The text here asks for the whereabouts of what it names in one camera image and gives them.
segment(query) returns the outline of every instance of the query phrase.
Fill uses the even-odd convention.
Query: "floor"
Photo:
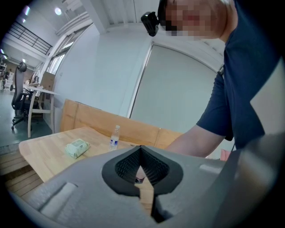
[[[0,147],[19,143],[28,139],[28,123],[21,122],[15,125],[12,131],[12,119],[15,112],[11,106],[14,93],[0,90]],[[32,119],[31,138],[38,138],[52,133],[46,122],[41,119]]]

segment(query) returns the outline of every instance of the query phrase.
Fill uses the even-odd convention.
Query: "wooden floor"
[[[0,175],[7,189],[23,199],[43,183],[19,152],[0,156]]]

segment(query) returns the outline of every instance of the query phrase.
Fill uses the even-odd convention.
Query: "black office chair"
[[[29,108],[31,104],[31,97],[33,92],[23,91],[24,73],[27,70],[27,65],[21,62],[16,68],[15,72],[15,93],[12,99],[12,108],[15,110],[15,117],[13,119],[12,130],[14,126],[22,121],[26,121],[29,115]],[[37,108],[37,102],[34,102],[33,108]]]

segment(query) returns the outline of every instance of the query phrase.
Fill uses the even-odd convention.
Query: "navy t-shirt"
[[[243,148],[265,134],[250,101],[266,83],[280,54],[255,18],[235,1],[237,28],[224,51],[224,75],[217,75],[209,104],[197,125]]]

